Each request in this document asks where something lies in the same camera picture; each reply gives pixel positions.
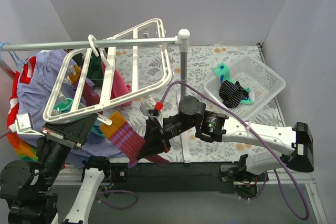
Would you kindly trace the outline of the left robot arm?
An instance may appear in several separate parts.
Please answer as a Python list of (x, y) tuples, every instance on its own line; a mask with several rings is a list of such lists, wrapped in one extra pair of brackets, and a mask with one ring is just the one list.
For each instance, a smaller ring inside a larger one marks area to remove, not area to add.
[[(8, 207), (9, 223), (59, 223), (57, 193), (50, 193), (59, 172), (71, 151), (82, 147), (98, 114), (83, 116), (67, 123), (46, 123), (41, 132), (33, 129), (29, 113), (18, 114), (18, 133), (39, 137), (37, 162), (16, 160), (1, 171), (1, 198)], [(77, 197), (62, 221), (88, 223), (89, 214), (99, 185), (111, 178), (112, 170), (106, 157), (91, 156), (85, 164), (82, 184)]]

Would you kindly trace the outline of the teal patterned sock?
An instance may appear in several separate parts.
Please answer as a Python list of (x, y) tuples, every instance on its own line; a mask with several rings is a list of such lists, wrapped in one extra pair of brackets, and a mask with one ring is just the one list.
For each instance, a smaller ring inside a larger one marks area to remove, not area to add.
[[(222, 84), (225, 80), (229, 80), (232, 83), (235, 83), (231, 78), (230, 75), (230, 68), (225, 64), (225, 63), (220, 63), (213, 69), (214, 74), (219, 78), (220, 83)], [(250, 93), (249, 93), (249, 100), (248, 101), (243, 101), (241, 100), (240, 104), (252, 104), (255, 100), (255, 95), (253, 89), (250, 88)]]

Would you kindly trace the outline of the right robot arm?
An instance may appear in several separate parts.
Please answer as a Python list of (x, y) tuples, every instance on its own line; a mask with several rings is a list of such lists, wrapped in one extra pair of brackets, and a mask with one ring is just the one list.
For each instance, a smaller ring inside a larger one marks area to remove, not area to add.
[(167, 153), (170, 140), (194, 128), (195, 136), (207, 143), (245, 143), (266, 148), (258, 154), (244, 154), (238, 165), (227, 171), (234, 180), (248, 181), (255, 175), (279, 168), (296, 172), (314, 171), (313, 137), (307, 123), (297, 122), (294, 126), (272, 127), (242, 122), (232, 116), (206, 109), (206, 104), (188, 95), (178, 104), (178, 113), (164, 118), (146, 121), (145, 143), (137, 158), (149, 158)]

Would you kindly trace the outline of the magenta purple sock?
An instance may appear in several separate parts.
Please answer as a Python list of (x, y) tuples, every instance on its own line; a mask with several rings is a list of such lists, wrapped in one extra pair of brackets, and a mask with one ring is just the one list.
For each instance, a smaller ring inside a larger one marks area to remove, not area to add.
[(99, 104), (100, 101), (99, 95), (93, 91), (92, 87), (89, 85), (87, 81), (85, 81), (84, 84), (82, 97), (86, 102), (86, 106), (93, 106)]
[[(102, 124), (99, 129), (105, 137), (129, 159), (128, 168), (133, 168), (140, 159), (138, 153), (145, 143), (145, 140), (140, 136), (127, 120), (116, 111), (110, 116), (111, 125)], [(169, 160), (156, 154), (145, 157), (150, 162), (159, 165), (167, 165)]]

